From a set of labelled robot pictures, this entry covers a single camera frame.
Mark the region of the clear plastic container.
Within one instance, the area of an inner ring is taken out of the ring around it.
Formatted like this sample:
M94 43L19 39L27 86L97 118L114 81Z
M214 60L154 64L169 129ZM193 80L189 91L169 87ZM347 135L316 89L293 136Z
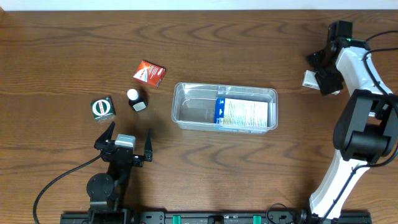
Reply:
M214 123L217 98L232 98L267 102L267 130L237 131L227 130ZM278 95L272 88L233 86L199 83L178 83L175 86L172 105L172 120L182 129L234 133L265 134L278 125Z

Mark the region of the dark bottle white cap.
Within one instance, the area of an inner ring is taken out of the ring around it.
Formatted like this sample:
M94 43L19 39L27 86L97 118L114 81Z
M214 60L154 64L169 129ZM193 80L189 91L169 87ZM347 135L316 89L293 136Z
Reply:
M142 111L147 108L147 101L146 99L136 90L130 89L127 91L128 103L129 106L134 111Z

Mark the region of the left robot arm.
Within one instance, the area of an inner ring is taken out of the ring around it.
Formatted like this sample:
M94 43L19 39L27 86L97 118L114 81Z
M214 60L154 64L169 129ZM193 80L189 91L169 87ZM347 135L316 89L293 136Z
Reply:
M107 172L94 175L87 183L86 191L90 197L88 224L134 223L134 213L130 208L123 207L131 170L142 167L153 158L151 131L147 132L143 155L138 155L134 152L134 136L119 134L115 140L111 139L114 127L112 122L94 144L100 152L99 157L109 167Z

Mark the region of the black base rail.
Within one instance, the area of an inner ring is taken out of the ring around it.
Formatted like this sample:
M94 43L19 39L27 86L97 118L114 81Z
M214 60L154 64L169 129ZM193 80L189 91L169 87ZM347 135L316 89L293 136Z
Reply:
M88 212L65 213L61 224L268 224L319 223L318 217L302 211L270 210L266 213L170 213L170 212Z

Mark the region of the blue illustrated box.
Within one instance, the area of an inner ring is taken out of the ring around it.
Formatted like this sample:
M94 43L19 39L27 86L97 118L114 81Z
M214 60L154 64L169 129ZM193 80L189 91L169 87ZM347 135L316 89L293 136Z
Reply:
M267 130L267 102L217 98L215 104L214 123L222 128L237 131Z

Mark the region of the white green box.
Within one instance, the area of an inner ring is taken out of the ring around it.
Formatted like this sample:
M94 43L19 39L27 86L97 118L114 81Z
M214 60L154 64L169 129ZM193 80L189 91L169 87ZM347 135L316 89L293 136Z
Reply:
M321 95L337 95L342 89L339 82L335 82L333 78L325 77L320 72L306 70L302 81L302 86L319 90Z

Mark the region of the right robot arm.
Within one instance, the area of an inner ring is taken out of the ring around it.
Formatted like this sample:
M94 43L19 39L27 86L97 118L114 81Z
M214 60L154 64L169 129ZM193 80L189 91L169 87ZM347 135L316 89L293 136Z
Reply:
M322 95L341 90L350 98L333 131L335 152L309 198L309 223L357 223L341 210L362 175L397 156L397 96L381 80L367 41L334 37L307 57Z

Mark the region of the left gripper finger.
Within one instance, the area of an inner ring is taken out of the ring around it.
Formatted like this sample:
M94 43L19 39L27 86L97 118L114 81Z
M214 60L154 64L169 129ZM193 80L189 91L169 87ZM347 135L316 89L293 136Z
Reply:
M152 142L151 142L151 129L149 129L147 132L146 142L144 145L144 155L145 156L153 155Z
M105 148L112 138L115 122L112 121L107 130L95 141L94 148Z

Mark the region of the green square box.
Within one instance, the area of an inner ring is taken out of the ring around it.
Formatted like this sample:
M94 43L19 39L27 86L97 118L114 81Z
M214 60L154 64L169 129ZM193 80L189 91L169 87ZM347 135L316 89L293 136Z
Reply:
M116 116L113 102L110 96L91 102L91 112L96 121L111 119Z

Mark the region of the red cardboard box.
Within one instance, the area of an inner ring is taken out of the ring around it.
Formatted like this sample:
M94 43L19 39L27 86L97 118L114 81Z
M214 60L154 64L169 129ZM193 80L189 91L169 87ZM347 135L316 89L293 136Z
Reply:
M133 75L133 79L143 84L158 88L166 74L166 69L142 60Z

